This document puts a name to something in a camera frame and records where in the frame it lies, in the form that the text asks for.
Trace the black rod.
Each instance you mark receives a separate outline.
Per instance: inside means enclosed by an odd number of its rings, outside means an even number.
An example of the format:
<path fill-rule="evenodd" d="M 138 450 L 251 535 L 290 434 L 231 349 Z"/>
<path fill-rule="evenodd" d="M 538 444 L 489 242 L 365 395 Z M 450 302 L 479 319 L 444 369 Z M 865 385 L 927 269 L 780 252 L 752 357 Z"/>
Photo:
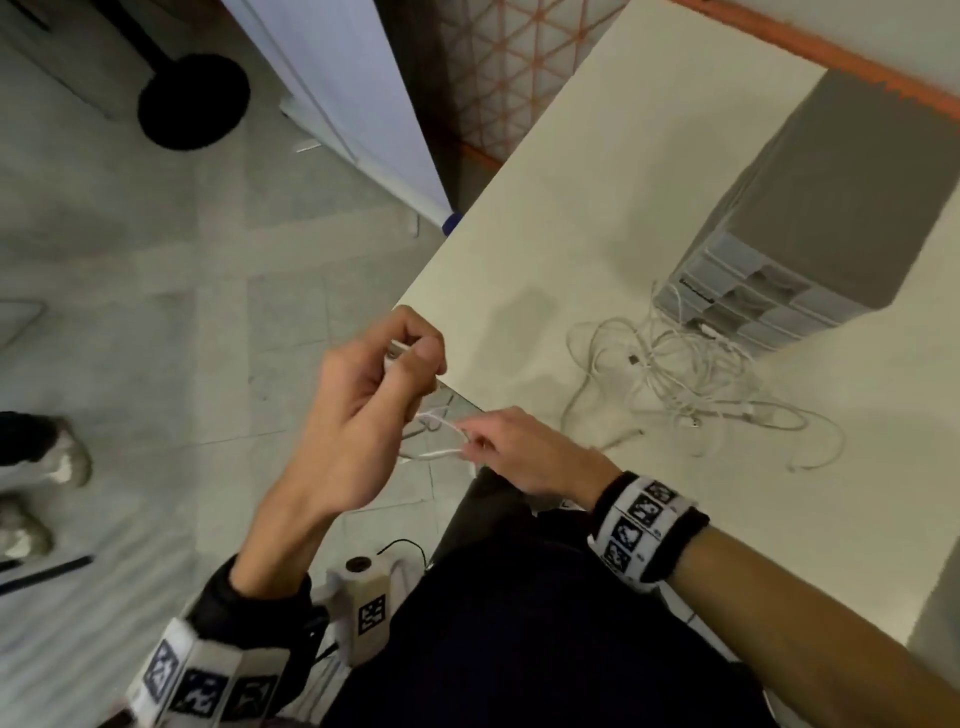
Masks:
<path fill-rule="evenodd" d="M 30 573 L 23 573 L 14 577 L 0 579 L 0 599 L 18 592 L 40 586 L 55 579 L 72 575 L 91 566 L 95 562 L 92 554 L 79 556 L 61 564 L 54 564 L 35 569 Z"/>

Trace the white board panel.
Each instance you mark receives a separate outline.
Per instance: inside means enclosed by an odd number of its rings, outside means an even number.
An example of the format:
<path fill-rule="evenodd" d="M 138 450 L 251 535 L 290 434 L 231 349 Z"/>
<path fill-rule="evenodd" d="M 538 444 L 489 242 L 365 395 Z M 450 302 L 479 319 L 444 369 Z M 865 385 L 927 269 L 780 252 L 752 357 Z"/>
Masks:
<path fill-rule="evenodd" d="M 374 0 L 222 0 L 281 79 L 279 107 L 438 228 L 454 210 Z"/>

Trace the person's left hand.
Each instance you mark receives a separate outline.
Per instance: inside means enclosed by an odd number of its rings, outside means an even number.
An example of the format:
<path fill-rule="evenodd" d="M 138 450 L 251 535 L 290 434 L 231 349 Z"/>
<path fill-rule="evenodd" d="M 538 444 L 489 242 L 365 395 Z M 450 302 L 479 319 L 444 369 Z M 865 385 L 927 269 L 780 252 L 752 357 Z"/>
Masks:
<path fill-rule="evenodd" d="M 407 423 L 382 394 L 389 341 L 443 335 L 413 308 L 400 305 L 323 357 L 302 438 L 281 478 L 324 484 L 343 513 L 369 505 L 396 467 Z"/>

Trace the person's right forearm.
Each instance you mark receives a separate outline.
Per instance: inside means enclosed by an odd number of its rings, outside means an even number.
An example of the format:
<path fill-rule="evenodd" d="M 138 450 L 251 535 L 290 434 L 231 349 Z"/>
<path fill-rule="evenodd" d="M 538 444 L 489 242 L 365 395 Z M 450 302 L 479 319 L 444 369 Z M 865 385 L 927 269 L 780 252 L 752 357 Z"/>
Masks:
<path fill-rule="evenodd" d="M 690 540 L 678 596 L 813 728 L 960 728 L 960 693 L 875 625 L 723 531 Z"/>

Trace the person's left forearm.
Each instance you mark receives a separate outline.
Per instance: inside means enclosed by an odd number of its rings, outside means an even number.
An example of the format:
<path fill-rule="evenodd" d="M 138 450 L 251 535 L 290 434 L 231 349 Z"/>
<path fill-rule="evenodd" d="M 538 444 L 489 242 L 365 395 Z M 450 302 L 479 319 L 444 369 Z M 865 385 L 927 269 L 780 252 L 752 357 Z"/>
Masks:
<path fill-rule="evenodd" d="M 284 476 L 267 492 L 229 573 L 242 597 L 279 601 L 294 597 L 335 520 L 342 500 L 325 484 Z"/>

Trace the grey plastic drawer unit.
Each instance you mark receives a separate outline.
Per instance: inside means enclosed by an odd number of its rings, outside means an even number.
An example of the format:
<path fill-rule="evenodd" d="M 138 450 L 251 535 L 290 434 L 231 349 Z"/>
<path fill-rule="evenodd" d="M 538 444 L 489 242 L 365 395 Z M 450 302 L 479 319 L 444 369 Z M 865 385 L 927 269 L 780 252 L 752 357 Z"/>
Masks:
<path fill-rule="evenodd" d="M 960 181 L 960 122 L 827 70 L 707 216 L 653 298 L 759 357 L 899 293 Z"/>

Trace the person's dark trousers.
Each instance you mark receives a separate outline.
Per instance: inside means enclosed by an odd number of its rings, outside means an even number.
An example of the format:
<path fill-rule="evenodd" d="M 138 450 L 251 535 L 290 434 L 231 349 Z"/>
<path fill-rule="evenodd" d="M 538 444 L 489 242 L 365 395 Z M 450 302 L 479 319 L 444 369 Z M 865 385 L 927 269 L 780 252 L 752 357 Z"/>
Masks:
<path fill-rule="evenodd" d="M 320 728 L 778 728 L 758 681 L 483 467 Z"/>

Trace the black round stand base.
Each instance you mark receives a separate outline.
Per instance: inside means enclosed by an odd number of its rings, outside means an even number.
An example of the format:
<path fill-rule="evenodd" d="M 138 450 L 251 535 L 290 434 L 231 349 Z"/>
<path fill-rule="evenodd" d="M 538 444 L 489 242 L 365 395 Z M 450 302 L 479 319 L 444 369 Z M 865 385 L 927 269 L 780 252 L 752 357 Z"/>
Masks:
<path fill-rule="evenodd" d="M 251 99 L 243 67 L 222 54 L 166 54 L 120 0 L 90 0 L 153 72 L 138 95 L 137 121 L 157 146 L 197 151 L 225 138 L 246 115 Z"/>

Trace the person's right hand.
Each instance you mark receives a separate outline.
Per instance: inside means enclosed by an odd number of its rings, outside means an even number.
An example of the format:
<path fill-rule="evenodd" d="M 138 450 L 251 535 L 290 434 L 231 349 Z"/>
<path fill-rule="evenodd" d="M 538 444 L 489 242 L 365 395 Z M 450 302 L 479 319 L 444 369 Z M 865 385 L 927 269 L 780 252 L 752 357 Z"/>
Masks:
<path fill-rule="evenodd" d="M 605 454 L 573 442 L 520 407 L 485 413 L 499 415 L 499 459 L 471 463 L 491 469 L 527 495 L 570 501 L 591 512 L 622 475 Z"/>

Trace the orange lattice fence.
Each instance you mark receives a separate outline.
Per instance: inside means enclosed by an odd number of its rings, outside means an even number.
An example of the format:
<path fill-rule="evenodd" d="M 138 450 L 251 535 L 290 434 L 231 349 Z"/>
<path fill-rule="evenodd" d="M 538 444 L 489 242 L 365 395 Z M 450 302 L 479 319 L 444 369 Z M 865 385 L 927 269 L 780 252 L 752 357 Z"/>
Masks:
<path fill-rule="evenodd" d="M 628 2 L 434 0 L 456 136 L 505 163 Z"/>

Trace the black wristband with marker tags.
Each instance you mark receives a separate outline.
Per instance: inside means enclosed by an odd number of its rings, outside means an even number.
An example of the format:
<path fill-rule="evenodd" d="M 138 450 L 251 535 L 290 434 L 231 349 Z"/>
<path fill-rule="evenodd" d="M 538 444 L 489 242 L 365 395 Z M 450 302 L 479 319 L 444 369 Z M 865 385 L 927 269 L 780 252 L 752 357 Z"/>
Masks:
<path fill-rule="evenodd" d="M 117 713 L 122 728 L 263 728 L 304 692 L 330 625 L 309 577 L 258 599 L 224 562 L 165 628 Z"/>
<path fill-rule="evenodd" d="M 589 549 L 621 583 L 646 594 L 674 573 L 711 519 L 666 484 L 626 470 L 599 496 L 591 523 Z"/>

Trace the white device with marker tag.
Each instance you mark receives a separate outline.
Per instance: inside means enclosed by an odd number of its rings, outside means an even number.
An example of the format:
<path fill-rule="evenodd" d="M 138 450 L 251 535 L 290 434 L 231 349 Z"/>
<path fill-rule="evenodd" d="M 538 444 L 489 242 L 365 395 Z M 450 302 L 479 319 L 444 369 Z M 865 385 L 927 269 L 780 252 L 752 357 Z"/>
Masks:
<path fill-rule="evenodd" d="M 341 661 L 350 669 L 365 665 L 388 645 L 397 601 L 405 600 L 419 568 L 402 556 L 355 556 L 327 571 L 324 604 L 330 615 Z"/>

